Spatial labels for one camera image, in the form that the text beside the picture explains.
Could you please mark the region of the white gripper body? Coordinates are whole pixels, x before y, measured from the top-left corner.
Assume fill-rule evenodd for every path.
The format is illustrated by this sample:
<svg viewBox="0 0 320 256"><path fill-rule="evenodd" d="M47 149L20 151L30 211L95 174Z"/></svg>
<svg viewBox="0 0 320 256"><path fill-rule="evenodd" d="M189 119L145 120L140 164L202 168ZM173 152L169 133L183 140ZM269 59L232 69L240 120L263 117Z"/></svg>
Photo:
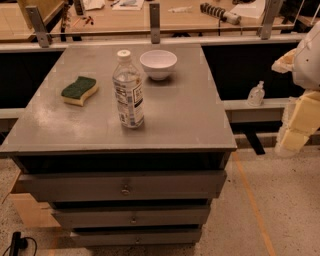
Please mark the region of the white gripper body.
<svg viewBox="0 0 320 256"><path fill-rule="evenodd" d="M292 76L296 85L308 90L320 90L320 21L298 44Z"/></svg>

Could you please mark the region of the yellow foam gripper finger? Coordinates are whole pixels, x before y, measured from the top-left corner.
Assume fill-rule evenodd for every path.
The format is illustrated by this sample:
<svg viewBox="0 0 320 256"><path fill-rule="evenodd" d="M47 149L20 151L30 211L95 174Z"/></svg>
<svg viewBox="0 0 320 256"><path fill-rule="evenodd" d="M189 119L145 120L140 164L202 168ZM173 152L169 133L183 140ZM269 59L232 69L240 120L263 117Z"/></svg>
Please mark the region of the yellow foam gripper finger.
<svg viewBox="0 0 320 256"><path fill-rule="evenodd" d="M293 71L296 49L292 49L276 60L271 69L278 73L287 73Z"/></svg>
<svg viewBox="0 0 320 256"><path fill-rule="evenodd" d="M297 154L320 128L320 92L307 90L289 98L276 139L275 152L282 157Z"/></svg>

